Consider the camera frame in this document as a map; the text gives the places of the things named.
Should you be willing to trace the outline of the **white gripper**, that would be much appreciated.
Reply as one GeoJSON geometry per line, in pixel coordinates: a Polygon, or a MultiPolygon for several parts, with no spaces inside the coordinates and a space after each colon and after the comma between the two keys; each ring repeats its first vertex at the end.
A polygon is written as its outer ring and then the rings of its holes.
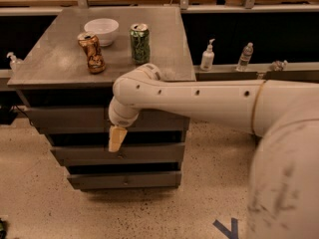
{"type": "Polygon", "coordinates": [[[113,124],[109,132],[109,152],[120,150],[127,135],[125,127],[131,126],[138,118],[140,111],[121,104],[112,98],[109,104],[109,119],[113,124]]]}

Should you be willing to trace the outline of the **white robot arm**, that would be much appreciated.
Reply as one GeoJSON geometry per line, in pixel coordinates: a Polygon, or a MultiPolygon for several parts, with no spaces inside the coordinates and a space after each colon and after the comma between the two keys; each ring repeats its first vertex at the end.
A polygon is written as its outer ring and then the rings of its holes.
{"type": "Polygon", "coordinates": [[[166,82],[142,65],[116,79],[109,149],[142,109],[215,121],[260,138],[249,178],[247,239],[319,239],[319,85],[250,80],[166,82]]]}

